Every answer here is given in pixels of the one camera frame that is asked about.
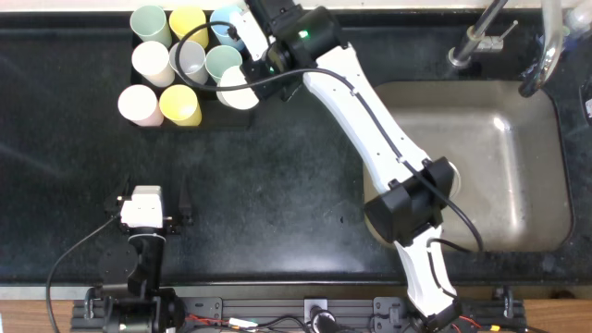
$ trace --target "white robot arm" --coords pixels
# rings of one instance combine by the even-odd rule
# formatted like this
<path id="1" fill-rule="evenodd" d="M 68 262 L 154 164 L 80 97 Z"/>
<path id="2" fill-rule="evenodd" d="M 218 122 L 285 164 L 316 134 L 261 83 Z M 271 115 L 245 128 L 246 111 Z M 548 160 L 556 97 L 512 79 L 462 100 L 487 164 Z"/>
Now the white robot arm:
<path id="1" fill-rule="evenodd" d="M 403 132 L 366 79 L 353 47 L 339 39 L 339 26 L 324 8 L 304 15 L 290 0 L 247 3 L 251 10 L 235 14 L 231 23 L 245 42 L 252 61 L 260 64 L 264 73 L 268 68 L 276 73 L 294 68 L 323 68 L 339 74 L 355 88 L 352 92 L 340 80 L 323 73 L 303 74 L 306 88 L 333 114 L 370 173 L 379 197 L 364 210 L 378 233 L 393 242 L 399 252 L 409 298 L 420 314 L 415 328 L 437 331 L 448 325 L 458 317 L 460 308 L 440 244 L 429 242 L 441 235 L 440 210 L 445 204 L 417 181 L 410 170 L 412 167 L 420 172 L 448 196 L 453 177 L 448 161 L 441 158 L 432 162 Z M 315 33 L 320 36 L 318 40 L 313 40 Z M 269 45 L 268 38 L 275 38 L 275 42 Z M 262 72 L 256 68 L 243 66 L 247 80 L 261 78 L 250 77 L 250 73 Z M 255 89 L 260 98 L 272 92 Z M 369 109 L 354 93 L 363 97 Z M 385 134 L 398 153 L 393 151 Z"/>

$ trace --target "wooden table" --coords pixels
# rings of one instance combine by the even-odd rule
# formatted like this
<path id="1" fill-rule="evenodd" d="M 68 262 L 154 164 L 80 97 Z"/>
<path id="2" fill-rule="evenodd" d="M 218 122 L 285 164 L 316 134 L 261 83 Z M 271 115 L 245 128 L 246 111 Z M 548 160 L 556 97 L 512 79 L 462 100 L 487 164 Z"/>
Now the wooden table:
<path id="1" fill-rule="evenodd" d="M 592 301 L 532 300 L 524 302 L 528 324 L 551 333 L 592 333 Z M 52 302 L 61 332 L 68 332 L 72 302 Z M 53 333 L 45 301 L 0 301 L 4 333 Z"/>

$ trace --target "sink basin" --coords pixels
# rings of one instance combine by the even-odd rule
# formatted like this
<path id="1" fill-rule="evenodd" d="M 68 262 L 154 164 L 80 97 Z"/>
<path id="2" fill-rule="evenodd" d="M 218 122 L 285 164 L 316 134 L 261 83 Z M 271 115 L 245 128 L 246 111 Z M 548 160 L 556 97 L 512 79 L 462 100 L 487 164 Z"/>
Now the sink basin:
<path id="1" fill-rule="evenodd" d="M 487 251 L 552 251 L 572 216 L 555 108 L 520 82 L 391 82 L 376 88 L 390 114 L 432 159 L 457 171 L 451 198 L 473 220 Z M 364 169 L 364 198 L 376 197 Z M 476 249 L 449 208 L 444 239 Z"/>

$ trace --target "faucet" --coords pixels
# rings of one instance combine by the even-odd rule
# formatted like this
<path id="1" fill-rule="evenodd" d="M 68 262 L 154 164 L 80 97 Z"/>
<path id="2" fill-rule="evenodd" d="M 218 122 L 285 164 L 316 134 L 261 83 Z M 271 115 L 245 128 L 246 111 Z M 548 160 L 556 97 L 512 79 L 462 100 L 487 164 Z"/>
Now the faucet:
<path id="1" fill-rule="evenodd" d="M 503 38 L 516 26 L 516 21 L 500 37 L 489 37 L 489 42 L 487 42 L 485 33 L 493 19 L 499 14 L 507 2 L 508 0 L 494 0 L 476 24 L 467 29 L 465 35 L 462 37 L 461 44 L 458 47 L 450 49 L 448 60 L 453 66 L 456 68 L 467 67 L 471 62 L 471 55 L 474 52 L 497 52 L 503 48 Z M 518 88 L 518 92 L 523 97 L 532 96 L 547 82 L 559 61 L 563 47 L 561 1 L 541 0 L 541 6 L 543 25 L 545 27 L 545 44 L 538 63 L 526 75 L 520 88 Z"/>

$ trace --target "cup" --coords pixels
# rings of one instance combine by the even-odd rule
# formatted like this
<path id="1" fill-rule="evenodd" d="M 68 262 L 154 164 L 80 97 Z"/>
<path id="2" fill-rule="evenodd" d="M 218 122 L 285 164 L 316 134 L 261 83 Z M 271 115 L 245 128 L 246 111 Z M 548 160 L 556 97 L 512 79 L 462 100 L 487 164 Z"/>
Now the cup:
<path id="1" fill-rule="evenodd" d="M 228 45 L 216 46 L 205 56 L 205 69 L 216 83 L 220 82 L 222 74 L 227 69 L 240 65 L 242 65 L 241 54 Z"/>
<path id="2" fill-rule="evenodd" d="M 179 126 L 198 126 L 202 122 L 202 110 L 195 92 L 188 86 L 176 84 L 160 95 L 160 110 L 165 117 Z"/>
<path id="3" fill-rule="evenodd" d="M 167 15 L 159 6 L 142 6 L 129 18 L 131 29 L 144 41 L 155 41 L 170 47 L 172 38 L 167 25 Z"/>
<path id="4" fill-rule="evenodd" d="M 156 87 L 167 87 L 175 80 L 175 72 L 168 64 L 167 48 L 159 42 L 138 45 L 131 55 L 131 64 Z"/>
<path id="5" fill-rule="evenodd" d="M 212 15 L 210 16 L 210 22 L 214 21 L 222 21 L 222 22 L 230 22 L 230 14 L 232 13 L 241 13 L 242 9 L 238 6 L 224 6 L 221 8 L 216 9 Z M 241 51 L 244 48 L 244 42 L 242 40 L 234 41 L 228 35 L 228 26 L 225 25 L 215 25 L 212 26 L 212 30 L 214 31 L 214 35 L 220 41 L 222 45 L 232 46 L 235 49 Z"/>
<path id="6" fill-rule="evenodd" d="M 154 92 L 141 84 L 126 88 L 117 100 L 117 108 L 121 116 L 139 126 L 160 126 L 165 119 Z"/>
<path id="7" fill-rule="evenodd" d="M 175 64 L 175 53 L 179 43 L 171 47 L 168 52 L 168 63 L 179 74 L 179 69 Z M 205 70 L 205 51 L 204 48 L 194 41 L 187 41 L 181 48 L 179 55 L 181 68 L 187 76 L 197 83 L 205 84 L 207 82 L 207 70 Z"/>
<path id="8" fill-rule="evenodd" d="M 197 6 L 181 6 L 173 10 L 170 14 L 170 18 L 168 18 L 170 29 L 175 32 L 179 39 L 183 38 L 187 32 L 204 23 L 205 14 L 202 9 Z M 207 28 L 197 31 L 189 38 L 189 40 L 199 43 L 203 48 L 206 48 L 209 43 Z"/>
<path id="9" fill-rule="evenodd" d="M 218 83 L 218 87 L 232 87 L 247 83 L 241 72 L 240 66 L 233 66 L 227 69 Z M 249 110 L 257 106 L 259 99 L 251 88 L 240 89 L 230 92 L 216 92 L 218 100 L 223 105 L 239 110 Z"/>

